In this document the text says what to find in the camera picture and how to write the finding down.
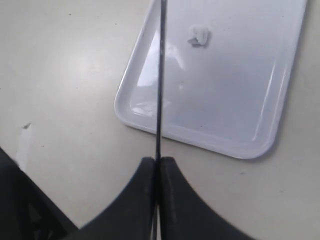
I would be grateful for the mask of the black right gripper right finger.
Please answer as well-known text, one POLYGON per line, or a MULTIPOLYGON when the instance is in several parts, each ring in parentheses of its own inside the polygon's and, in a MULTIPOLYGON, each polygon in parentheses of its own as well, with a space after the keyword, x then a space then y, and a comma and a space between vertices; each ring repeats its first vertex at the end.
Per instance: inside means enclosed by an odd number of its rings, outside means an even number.
POLYGON ((252 240, 194 191, 173 157, 159 161, 159 213, 163 240, 252 240))

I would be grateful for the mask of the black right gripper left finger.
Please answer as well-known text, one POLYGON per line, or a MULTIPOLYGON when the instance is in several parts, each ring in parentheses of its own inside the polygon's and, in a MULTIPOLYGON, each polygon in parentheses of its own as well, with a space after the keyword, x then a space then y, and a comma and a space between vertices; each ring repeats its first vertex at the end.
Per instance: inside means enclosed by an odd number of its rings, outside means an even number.
POLYGON ((144 157, 119 196, 74 234, 76 240, 149 240, 155 207, 155 160, 144 157))

